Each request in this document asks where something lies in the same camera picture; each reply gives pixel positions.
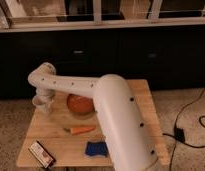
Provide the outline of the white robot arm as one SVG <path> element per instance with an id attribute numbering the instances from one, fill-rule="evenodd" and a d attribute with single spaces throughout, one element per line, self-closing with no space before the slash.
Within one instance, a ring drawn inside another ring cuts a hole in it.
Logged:
<path id="1" fill-rule="evenodd" d="M 97 118 L 115 171 L 159 171 L 158 154 L 127 81 L 116 74 L 97 77 L 58 76 L 45 62 L 32 71 L 28 82 L 36 97 L 49 103 L 55 91 L 93 100 Z"/>

